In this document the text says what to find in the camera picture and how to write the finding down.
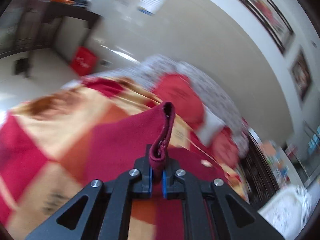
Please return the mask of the maroon knit garment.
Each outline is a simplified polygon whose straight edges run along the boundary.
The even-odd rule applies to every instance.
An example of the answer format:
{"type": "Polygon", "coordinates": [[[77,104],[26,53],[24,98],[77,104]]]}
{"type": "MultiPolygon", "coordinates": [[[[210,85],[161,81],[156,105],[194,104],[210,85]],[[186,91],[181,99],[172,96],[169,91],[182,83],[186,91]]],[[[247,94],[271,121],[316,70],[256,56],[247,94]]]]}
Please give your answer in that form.
{"type": "MultiPolygon", "coordinates": [[[[135,160],[145,156],[146,146],[158,138],[165,123],[160,106],[132,116],[111,112],[93,128],[84,182],[109,181],[133,168],[135,160]]],[[[224,171],[194,146],[169,147],[169,157],[197,178],[212,181],[224,178],[224,171]]],[[[132,203],[129,239],[184,239],[182,203],[165,200],[160,185],[153,188],[152,198],[132,203]]]]}

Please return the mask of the dark carved wooden nightstand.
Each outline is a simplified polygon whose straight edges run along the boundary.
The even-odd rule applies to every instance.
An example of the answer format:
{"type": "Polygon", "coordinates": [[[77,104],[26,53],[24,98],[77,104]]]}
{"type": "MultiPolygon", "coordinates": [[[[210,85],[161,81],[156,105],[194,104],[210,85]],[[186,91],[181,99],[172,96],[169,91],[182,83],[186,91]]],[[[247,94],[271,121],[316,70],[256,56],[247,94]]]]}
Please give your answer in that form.
{"type": "Polygon", "coordinates": [[[248,152],[240,160],[240,166],[248,186],[249,203],[255,210],[259,210],[280,188],[257,141],[250,133],[246,137],[248,152]]]}

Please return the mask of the red heart pillow right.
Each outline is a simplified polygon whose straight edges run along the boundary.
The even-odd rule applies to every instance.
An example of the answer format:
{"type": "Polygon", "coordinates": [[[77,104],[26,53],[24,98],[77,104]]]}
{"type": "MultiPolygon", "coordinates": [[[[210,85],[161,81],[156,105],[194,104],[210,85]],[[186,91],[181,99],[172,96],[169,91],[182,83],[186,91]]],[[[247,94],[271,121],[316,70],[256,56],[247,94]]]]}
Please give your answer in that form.
{"type": "Polygon", "coordinates": [[[232,139],[232,131],[224,127],[212,140],[212,153],[220,163],[235,168],[239,162],[239,150],[232,139]]]}

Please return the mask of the red heart pillow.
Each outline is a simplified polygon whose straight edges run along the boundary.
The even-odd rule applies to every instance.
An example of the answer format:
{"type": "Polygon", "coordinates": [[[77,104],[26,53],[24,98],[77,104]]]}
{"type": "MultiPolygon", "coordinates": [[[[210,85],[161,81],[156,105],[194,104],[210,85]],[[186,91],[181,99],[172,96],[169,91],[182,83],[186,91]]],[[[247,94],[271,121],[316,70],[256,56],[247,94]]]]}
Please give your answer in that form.
{"type": "Polygon", "coordinates": [[[197,130],[204,121],[204,106],[200,97],[191,87],[191,81],[186,75],[164,74],[152,89],[162,101],[170,101],[175,112],[193,130],[197,130]]]}
{"type": "Polygon", "coordinates": [[[232,139],[232,131],[224,127],[212,140],[212,153],[220,163],[235,168],[239,162],[239,150],[232,139]]]}

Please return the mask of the white floral bedding lower right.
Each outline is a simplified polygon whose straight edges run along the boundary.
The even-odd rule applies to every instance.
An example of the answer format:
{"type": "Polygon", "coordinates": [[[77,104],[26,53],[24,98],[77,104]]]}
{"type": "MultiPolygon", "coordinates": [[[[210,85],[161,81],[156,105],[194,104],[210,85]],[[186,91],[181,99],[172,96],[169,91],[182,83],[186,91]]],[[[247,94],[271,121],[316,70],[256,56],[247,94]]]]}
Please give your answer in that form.
{"type": "Polygon", "coordinates": [[[287,185],[258,211],[285,239],[295,239],[311,213],[311,195],[307,189],[287,185]]]}

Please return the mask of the white square pillow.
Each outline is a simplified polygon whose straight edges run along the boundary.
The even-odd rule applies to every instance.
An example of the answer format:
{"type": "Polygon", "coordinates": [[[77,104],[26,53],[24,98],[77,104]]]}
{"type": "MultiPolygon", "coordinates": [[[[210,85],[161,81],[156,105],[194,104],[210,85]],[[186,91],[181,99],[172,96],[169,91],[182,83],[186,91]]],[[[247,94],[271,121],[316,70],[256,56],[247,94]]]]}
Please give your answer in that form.
{"type": "Polygon", "coordinates": [[[226,126],[225,122],[204,106],[203,124],[196,131],[196,135],[204,146],[209,146],[213,138],[226,126]]]}

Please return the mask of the red orange patterned blanket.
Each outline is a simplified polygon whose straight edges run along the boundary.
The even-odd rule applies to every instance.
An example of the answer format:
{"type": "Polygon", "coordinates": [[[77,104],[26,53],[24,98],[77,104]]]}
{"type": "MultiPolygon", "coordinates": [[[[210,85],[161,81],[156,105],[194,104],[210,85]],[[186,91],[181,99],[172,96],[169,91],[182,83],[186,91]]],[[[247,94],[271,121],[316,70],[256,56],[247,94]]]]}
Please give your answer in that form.
{"type": "Polygon", "coordinates": [[[222,179],[246,198],[236,167],[220,164],[212,142],[204,146],[199,128],[193,130],[170,101],[128,78],[92,78],[8,111],[1,126],[1,224],[11,237],[25,239],[88,184],[84,171],[93,128],[109,113],[132,116],[157,106],[165,123],[155,142],[167,149],[194,146],[208,158],[203,165],[214,161],[224,171],[222,179]]]}

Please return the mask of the red heart pillow left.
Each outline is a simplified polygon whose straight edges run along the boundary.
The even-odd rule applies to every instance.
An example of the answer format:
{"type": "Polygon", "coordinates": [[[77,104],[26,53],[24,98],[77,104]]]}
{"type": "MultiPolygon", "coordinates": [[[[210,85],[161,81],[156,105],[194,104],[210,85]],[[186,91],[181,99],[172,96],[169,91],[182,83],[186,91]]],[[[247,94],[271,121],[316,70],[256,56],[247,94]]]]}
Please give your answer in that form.
{"type": "Polygon", "coordinates": [[[191,81],[186,75],[164,74],[152,89],[162,101],[170,101],[175,112],[193,130],[197,130],[204,121],[204,106],[200,97],[191,87],[191,81]]]}

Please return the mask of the floral padded headboard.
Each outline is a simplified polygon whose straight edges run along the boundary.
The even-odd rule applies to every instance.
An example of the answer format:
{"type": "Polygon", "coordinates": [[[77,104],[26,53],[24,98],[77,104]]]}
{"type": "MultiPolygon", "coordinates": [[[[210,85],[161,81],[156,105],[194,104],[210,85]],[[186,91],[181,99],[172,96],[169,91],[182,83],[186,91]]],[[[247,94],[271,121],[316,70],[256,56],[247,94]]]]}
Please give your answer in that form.
{"type": "Polygon", "coordinates": [[[232,139],[238,147],[238,155],[244,158],[249,150],[247,128],[240,111],[230,96],[206,73],[185,61],[177,61],[163,55],[152,55],[141,62],[140,67],[149,81],[146,88],[155,87],[163,74],[182,74],[189,78],[191,87],[202,103],[232,130],[232,139]]]}

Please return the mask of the dark wooden side table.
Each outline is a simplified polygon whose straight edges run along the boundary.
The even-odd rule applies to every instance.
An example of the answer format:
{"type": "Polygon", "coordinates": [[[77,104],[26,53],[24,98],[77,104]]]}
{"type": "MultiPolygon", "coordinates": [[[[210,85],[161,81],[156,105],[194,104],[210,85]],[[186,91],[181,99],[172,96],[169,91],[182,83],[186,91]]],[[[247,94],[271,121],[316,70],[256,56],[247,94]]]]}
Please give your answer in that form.
{"type": "Polygon", "coordinates": [[[89,36],[91,35],[91,32],[101,19],[100,15],[85,9],[84,7],[67,5],[58,2],[47,2],[40,14],[40,19],[36,22],[35,35],[31,40],[31,44],[27,47],[27,57],[20,58],[15,61],[12,73],[13,75],[19,75],[23,73],[25,77],[30,76],[30,61],[33,56],[33,51],[37,47],[36,44],[40,39],[44,25],[52,23],[57,18],[63,22],[63,20],[67,17],[86,22],[87,33],[85,33],[80,40],[79,46],[81,47],[85,46],[89,36]]]}

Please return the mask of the small framed wall picture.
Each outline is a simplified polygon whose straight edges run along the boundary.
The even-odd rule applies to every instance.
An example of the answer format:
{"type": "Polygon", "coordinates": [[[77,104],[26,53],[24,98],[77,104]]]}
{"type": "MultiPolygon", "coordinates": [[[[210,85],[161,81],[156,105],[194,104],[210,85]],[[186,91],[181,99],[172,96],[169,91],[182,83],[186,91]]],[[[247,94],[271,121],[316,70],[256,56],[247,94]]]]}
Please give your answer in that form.
{"type": "Polygon", "coordinates": [[[304,102],[306,95],[312,85],[312,77],[308,62],[305,58],[302,48],[299,49],[298,54],[290,69],[293,78],[296,92],[300,102],[304,102]]]}

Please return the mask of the large framed wall picture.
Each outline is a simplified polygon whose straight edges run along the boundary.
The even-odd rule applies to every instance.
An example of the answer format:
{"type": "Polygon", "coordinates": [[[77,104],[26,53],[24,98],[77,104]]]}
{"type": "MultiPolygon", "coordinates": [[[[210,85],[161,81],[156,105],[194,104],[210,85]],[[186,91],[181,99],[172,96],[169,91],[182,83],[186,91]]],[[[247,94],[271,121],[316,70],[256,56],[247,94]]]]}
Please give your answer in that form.
{"type": "Polygon", "coordinates": [[[294,31],[272,0],[239,0],[263,25],[282,54],[290,47],[294,31]]]}

